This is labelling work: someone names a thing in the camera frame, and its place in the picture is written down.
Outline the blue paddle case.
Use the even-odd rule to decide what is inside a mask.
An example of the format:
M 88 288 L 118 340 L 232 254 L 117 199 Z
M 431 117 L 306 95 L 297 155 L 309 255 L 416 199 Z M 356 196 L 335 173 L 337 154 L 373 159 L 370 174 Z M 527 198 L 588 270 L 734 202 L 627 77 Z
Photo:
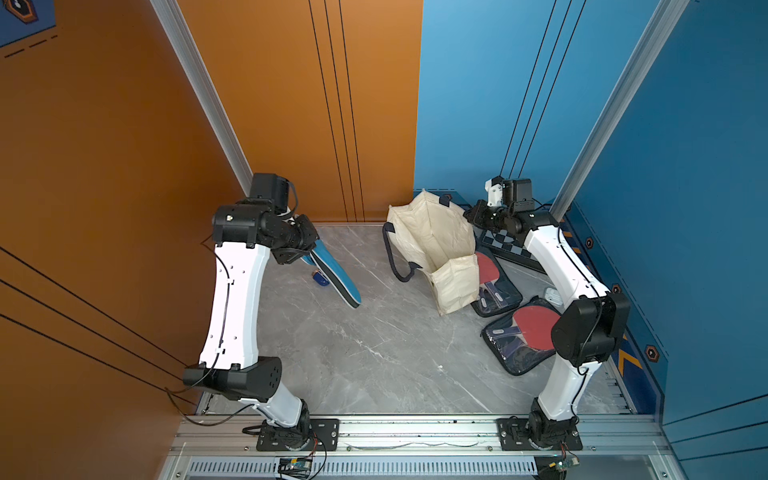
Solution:
M 349 307 L 356 309 L 361 305 L 359 290 L 322 240 L 318 239 L 315 247 L 304 255 L 302 260 L 318 270 L 326 279 L 326 283 L 336 290 Z

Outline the cream canvas tote bag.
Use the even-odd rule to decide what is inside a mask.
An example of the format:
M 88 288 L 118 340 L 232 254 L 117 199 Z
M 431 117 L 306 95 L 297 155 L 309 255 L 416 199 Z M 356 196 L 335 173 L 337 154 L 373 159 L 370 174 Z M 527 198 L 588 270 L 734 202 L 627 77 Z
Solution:
M 476 238 L 464 213 L 448 194 L 423 190 L 410 203 L 391 206 L 382 226 L 394 276 L 407 283 L 422 272 L 442 316 L 479 299 Z

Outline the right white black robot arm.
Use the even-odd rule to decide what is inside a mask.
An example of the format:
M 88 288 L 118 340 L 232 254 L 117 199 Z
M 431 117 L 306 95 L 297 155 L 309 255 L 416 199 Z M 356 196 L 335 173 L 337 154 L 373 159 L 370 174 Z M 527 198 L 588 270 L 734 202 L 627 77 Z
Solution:
M 514 236 L 544 269 L 565 307 L 550 329 L 556 353 L 552 371 L 528 416 L 533 445 L 565 446 L 577 434 L 577 406 L 589 381 L 621 344 L 630 302 L 589 272 L 567 243 L 560 222 L 536 207 L 529 179 L 496 176 L 485 189 L 488 199 L 466 212 L 467 220 Z

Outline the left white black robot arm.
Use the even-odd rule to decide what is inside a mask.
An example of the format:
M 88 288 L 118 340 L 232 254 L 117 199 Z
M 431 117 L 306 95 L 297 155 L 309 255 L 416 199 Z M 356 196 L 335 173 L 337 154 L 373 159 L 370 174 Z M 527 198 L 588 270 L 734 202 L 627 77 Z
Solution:
M 239 401 L 264 418 L 259 432 L 288 450 L 312 441 L 306 402 L 282 383 L 282 362 L 258 352 L 257 320 L 267 263 L 290 264 L 315 247 L 309 218 L 293 216 L 291 182 L 273 173 L 253 176 L 248 196 L 220 207 L 212 222 L 216 280 L 207 338 L 198 362 L 182 376 L 199 388 Z

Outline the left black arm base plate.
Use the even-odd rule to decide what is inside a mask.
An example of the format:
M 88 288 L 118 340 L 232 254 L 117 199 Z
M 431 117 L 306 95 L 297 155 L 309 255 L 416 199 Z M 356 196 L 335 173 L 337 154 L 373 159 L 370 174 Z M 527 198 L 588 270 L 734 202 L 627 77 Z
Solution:
M 269 425 L 264 421 L 257 435 L 256 449 L 260 452 L 311 451 L 337 449 L 340 420 L 336 418 L 310 418 L 295 427 Z

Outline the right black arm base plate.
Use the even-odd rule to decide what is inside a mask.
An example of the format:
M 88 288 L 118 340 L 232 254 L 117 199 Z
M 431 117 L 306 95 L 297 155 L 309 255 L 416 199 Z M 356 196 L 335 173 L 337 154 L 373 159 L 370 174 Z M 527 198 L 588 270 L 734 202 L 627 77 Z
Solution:
M 496 420 L 497 433 L 504 451 L 581 451 L 583 443 L 574 420 L 553 421 L 506 417 Z

